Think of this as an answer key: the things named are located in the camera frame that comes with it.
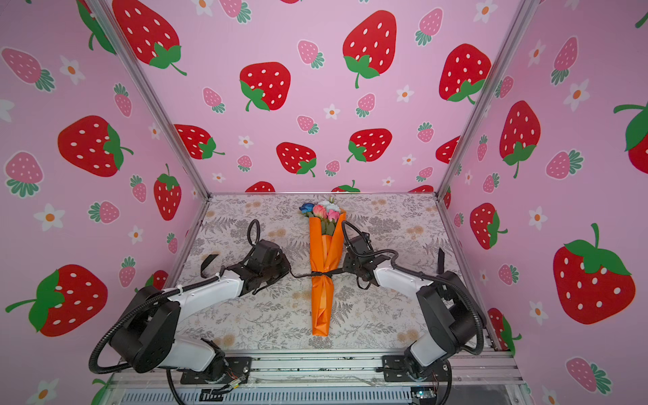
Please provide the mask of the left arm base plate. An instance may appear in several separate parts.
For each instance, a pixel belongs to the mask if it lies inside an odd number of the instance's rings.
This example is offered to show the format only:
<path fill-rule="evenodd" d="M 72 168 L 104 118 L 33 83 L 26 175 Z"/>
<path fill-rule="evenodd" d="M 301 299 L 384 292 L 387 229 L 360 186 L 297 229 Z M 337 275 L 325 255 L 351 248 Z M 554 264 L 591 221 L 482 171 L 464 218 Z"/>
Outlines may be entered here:
<path fill-rule="evenodd" d="M 215 384 L 235 386 L 246 384 L 250 376 L 252 357 L 224 357 L 215 359 L 205 371 L 183 371 L 182 385 Z"/>

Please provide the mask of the white fake rose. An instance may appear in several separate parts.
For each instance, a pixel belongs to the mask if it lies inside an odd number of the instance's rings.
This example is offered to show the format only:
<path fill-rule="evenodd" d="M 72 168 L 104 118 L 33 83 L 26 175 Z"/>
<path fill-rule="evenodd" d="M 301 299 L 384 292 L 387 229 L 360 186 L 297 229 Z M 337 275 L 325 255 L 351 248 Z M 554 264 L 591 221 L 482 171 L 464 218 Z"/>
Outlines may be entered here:
<path fill-rule="evenodd" d="M 324 201 L 320 202 L 320 204 L 325 209 L 327 209 L 327 211 L 334 211 L 334 212 L 337 212 L 337 213 L 341 212 L 340 207 L 337 206 L 337 204 L 335 204 L 335 202 L 334 202 L 334 200 L 332 198 L 324 200 Z"/>

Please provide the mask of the blue fake rose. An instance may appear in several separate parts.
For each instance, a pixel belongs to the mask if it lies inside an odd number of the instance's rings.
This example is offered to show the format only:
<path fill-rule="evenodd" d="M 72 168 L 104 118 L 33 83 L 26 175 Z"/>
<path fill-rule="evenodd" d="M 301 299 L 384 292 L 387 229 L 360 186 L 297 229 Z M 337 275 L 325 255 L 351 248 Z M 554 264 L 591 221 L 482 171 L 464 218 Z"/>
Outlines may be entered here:
<path fill-rule="evenodd" d="M 306 217 L 312 216 L 312 211 L 314 209 L 315 205 L 311 204 L 310 202 L 307 202 L 306 204 L 302 204 L 300 206 L 300 212 L 305 215 Z"/>

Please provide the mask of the orange wrapping paper sheet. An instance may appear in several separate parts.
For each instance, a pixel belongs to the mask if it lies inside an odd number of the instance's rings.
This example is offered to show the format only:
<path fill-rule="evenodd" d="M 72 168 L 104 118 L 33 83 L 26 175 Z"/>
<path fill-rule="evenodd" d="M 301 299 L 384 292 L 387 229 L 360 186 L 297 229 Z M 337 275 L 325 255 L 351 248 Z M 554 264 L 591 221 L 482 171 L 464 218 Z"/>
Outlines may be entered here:
<path fill-rule="evenodd" d="M 343 210 L 333 236 L 322 233 L 322 220 L 309 219 L 310 268 L 312 270 L 312 334 L 327 337 L 332 317 L 334 284 L 332 275 L 339 268 L 344 253 Z"/>

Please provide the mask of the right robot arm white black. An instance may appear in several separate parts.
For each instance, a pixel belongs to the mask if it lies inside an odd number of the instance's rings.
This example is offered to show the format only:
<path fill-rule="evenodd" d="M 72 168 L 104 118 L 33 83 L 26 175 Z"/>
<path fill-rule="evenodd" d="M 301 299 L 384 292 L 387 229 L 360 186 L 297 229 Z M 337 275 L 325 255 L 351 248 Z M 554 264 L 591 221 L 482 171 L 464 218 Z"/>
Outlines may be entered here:
<path fill-rule="evenodd" d="M 484 314 L 459 276 L 445 270 L 443 250 L 438 251 L 436 274 L 430 275 L 398 265 L 396 251 L 374 250 L 367 233 L 346 240 L 344 246 L 346 273 L 369 285 L 414 297 L 425 320 L 427 332 L 405 349 L 394 366 L 383 366 L 387 380 L 404 376 L 425 381 L 435 372 L 450 371 L 450 357 L 460 352 L 482 354 Z"/>

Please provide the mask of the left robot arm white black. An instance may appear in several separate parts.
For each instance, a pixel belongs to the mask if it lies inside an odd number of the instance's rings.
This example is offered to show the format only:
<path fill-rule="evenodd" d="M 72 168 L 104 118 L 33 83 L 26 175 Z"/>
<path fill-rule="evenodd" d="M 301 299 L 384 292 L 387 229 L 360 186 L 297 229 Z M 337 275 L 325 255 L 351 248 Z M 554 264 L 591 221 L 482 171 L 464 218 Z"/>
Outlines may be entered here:
<path fill-rule="evenodd" d="M 99 340 L 90 354 L 89 370 L 103 375 L 131 368 L 142 374 L 162 368 L 218 381 L 229 369 L 223 350 L 206 339 L 182 337 L 178 324 L 223 301 L 256 294 L 290 270 L 280 246 L 261 240 L 239 263 L 222 267 L 212 278 L 167 290 L 145 287 Z"/>

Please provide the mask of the pink fake rose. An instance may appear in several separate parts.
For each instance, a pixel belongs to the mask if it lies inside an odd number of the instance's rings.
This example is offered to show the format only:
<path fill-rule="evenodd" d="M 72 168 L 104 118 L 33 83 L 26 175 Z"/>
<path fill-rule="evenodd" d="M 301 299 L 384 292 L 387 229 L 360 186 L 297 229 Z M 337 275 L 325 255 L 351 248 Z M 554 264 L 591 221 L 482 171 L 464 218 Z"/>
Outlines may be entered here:
<path fill-rule="evenodd" d="M 339 211 L 335 211 L 333 209 L 329 209 L 327 211 L 327 225 L 326 225 L 326 234 L 329 236 L 333 236 L 335 233 L 335 229 L 337 228 L 337 224 L 339 222 L 340 218 L 340 213 Z"/>
<path fill-rule="evenodd" d="M 320 205 L 320 204 L 313 207 L 312 214 L 313 214 L 313 216 L 315 218 L 318 218 L 318 219 L 323 219 L 323 220 L 328 219 L 327 209 L 324 206 Z"/>

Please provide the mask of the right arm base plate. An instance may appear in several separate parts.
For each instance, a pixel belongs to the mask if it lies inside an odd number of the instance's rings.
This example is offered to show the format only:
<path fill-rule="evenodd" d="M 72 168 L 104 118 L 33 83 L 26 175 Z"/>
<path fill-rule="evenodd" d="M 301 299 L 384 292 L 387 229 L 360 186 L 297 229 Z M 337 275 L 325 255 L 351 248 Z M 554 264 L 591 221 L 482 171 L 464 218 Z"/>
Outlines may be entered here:
<path fill-rule="evenodd" d="M 387 382 L 449 382 L 452 368 L 447 360 L 437 360 L 429 366 L 421 366 L 413 357 L 384 355 L 376 372 L 383 374 Z"/>

